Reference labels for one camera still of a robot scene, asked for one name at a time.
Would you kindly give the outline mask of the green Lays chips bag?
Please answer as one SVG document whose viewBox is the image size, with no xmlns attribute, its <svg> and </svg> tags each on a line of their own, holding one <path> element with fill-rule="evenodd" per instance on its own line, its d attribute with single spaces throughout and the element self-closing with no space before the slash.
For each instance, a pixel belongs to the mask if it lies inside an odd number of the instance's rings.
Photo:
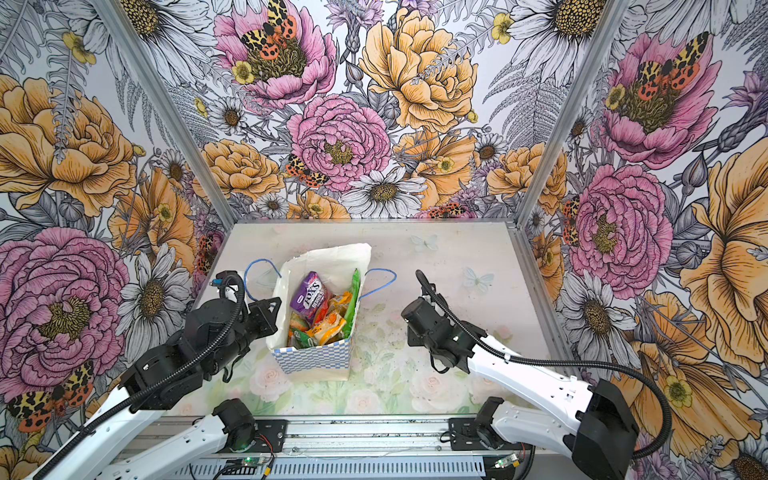
<svg viewBox="0 0 768 480">
<path fill-rule="evenodd" d="M 348 339 L 354 327 L 354 319 L 356 316 L 356 308 L 358 306 L 360 289 L 362 282 L 362 273 L 359 269 L 356 269 L 352 276 L 351 287 L 349 293 L 351 294 L 351 300 L 348 304 L 347 310 L 344 315 L 345 325 L 342 327 L 342 336 L 344 339 Z"/>
</svg>

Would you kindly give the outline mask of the yellow mango candy bag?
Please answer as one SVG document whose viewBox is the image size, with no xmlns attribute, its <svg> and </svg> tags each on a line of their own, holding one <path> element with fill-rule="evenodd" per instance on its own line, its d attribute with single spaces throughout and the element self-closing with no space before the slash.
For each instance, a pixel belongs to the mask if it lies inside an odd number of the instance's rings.
<svg viewBox="0 0 768 480">
<path fill-rule="evenodd" d="M 346 316 L 346 312 L 352 303 L 353 293 L 351 291 L 345 291 L 341 295 L 332 297 L 329 300 L 328 315 L 338 314 L 341 317 Z"/>
</svg>

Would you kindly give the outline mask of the purple candy bag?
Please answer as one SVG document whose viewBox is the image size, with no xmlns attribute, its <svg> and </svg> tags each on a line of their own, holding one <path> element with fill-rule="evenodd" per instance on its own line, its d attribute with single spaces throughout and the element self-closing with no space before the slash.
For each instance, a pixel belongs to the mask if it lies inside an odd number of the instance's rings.
<svg viewBox="0 0 768 480">
<path fill-rule="evenodd" d="M 317 272 L 310 271 L 300 282 L 291 299 L 290 307 L 310 324 L 313 324 L 315 312 L 326 298 L 330 300 L 330 290 Z"/>
</svg>

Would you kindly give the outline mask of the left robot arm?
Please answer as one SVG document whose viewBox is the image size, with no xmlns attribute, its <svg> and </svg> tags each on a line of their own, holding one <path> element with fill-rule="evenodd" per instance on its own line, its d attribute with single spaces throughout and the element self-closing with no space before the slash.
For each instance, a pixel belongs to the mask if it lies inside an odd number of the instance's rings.
<svg viewBox="0 0 768 480">
<path fill-rule="evenodd" d="M 212 281 L 218 296 L 191 310 L 181 330 L 122 375 L 93 417 L 29 479 L 95 479 L 148 425 L 277 332 L 282 301 L 248 298 L 236 271 Z"/>
</svg>

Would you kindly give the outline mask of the green rainbow snack bag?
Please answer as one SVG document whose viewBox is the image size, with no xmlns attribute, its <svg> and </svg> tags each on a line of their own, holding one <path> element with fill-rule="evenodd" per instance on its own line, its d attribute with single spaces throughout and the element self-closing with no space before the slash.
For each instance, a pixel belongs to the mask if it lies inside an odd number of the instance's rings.
<svg viewBox="0 0 768 480">
<path fill-rule="evenodd" d="M 297 350 L 314 348 L 315 339 L 305 331 L 292 329 L 289 333 L 288 346 Z"/>
</svg>

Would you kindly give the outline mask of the black mounting plate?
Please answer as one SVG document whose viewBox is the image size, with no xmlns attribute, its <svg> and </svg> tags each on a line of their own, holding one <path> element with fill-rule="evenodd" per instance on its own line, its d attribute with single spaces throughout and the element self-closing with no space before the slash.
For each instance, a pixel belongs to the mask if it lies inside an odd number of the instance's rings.
<svg viewBox="0 0 768 480">
<path fill-rule="evenodd" d="M 487 425 L 480 424 L 475 418 L 451 417 L 448 427 L 440 436 L 440 441 L 448 443 L 452 451 L 522 451 L 530 449 L 520 442 L 510 443 L 493 433 Z"/>
<path fill-rule="evenodd" d="M 287 420 L 252 420 L 235 429 L 229 448 L 238 453 L 282 453 Z"/>
</svg>

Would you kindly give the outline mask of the small red orange packet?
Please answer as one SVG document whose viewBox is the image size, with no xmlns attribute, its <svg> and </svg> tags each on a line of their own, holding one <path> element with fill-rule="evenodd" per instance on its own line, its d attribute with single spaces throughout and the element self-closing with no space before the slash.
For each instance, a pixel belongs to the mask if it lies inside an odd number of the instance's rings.
<svg viewBox="0 0 768 480">
<path fill-rule="evenodd" d="M 330 309 L 330 300 L 326 298 L 321 305 L 317 308 L 313 319 L 313 325 L 319 325 L 328 315 Z"/>
</svg>

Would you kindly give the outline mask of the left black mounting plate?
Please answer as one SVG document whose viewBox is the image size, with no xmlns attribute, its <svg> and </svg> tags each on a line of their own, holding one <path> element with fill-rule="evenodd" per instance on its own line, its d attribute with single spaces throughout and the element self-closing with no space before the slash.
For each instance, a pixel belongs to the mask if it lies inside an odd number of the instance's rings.
<svg viewBox="0 0 768 480">
<path fill-rule="evenodd" d="M 238 453 L 282 453 L 287 420 L 252 420 L 235 429 L 229 448 Z"/>
</svg>

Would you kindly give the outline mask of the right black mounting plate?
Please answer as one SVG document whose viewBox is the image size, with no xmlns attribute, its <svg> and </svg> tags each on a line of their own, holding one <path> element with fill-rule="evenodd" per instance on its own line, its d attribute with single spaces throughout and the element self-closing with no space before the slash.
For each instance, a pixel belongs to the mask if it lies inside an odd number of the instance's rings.
<svg viewBox="0 0 768 480">
<path fill-rule="evenodd" d="M 510 443 L 493 433 L 487 425 L 480 424 L 475 418 L 451 417 L 448 427 L 440 436 L 440 441 L 448 443 L 452 451 L 522 451 L 530 449 L 520 442 Z"/>
</svg>

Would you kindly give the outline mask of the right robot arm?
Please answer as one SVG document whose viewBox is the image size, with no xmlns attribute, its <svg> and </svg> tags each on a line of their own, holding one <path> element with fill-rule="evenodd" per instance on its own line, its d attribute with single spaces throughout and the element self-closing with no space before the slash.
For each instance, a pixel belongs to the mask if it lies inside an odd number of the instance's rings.
<svg viewBox="0 0 768 480">
<path fill-rule="evenodd" d="M 424 298 L 408 304 L 401 316 L 409 345 L 423 346 L 444 367 L 490 380 L 536 407 L 529 412 L 499 398 L 487 400 L 476 419 L 489 448 L 528 444 L 570 458 L 591 479 L 626 476 L 639 427 L 615 385 L 605 380 L 591 385 L 525 365 L 485 330 L 449 320 Z"/>
</svg>

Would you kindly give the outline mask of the orange biscuit packet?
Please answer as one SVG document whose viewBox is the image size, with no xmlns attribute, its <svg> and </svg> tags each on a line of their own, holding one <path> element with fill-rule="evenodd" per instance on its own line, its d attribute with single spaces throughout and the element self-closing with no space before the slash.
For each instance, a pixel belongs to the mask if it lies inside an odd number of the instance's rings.
<svg viewBox="0 0 768 480">
<path fill-rule="evenodd" d="M 322 320 L 315 324 L 307 332 L 307 335 L 316 345 L 326 345 L 342 332 L 346 323 L 347 321 L 344 316 L 334 311 L 327 314 Z"/>
</svg>

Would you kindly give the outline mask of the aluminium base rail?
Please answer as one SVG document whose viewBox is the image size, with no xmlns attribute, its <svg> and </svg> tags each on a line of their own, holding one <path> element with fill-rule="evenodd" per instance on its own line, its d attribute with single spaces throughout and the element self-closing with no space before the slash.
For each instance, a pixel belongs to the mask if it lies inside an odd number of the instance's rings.
<svg viewBox="0 0 768 480">
<path fill-rule="evenodd" d="M 449 418 L 477 415 L 254 418 L 289 422 L 277 454 L 233 452 L 224 423 L 205 418 L 143 452 L 130 446 L 98 478 L 510 479 L 535 458 L 558 454 L 528 444 L 522 451 L 452 451 L 440 441 Z"/>
</svg>

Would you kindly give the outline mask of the checkered paper bag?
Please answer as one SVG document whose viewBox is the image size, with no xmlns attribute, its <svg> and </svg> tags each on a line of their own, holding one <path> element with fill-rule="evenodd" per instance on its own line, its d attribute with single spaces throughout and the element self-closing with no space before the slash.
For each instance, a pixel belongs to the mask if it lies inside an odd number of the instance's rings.
<svg viewBox="0 0 768 480">
<path fill-rule="evenodd" d="M 345 381 L 351 371 L 355 328 L 373 249 L 355 243 L 316 249 L 296 256 L 281 267 L 266 258 L 247 265 L 270 266 L 276 274 L 273 295 L 281 300 L 266 345 L 283 373 L 294 383 Z"/>
</svg>

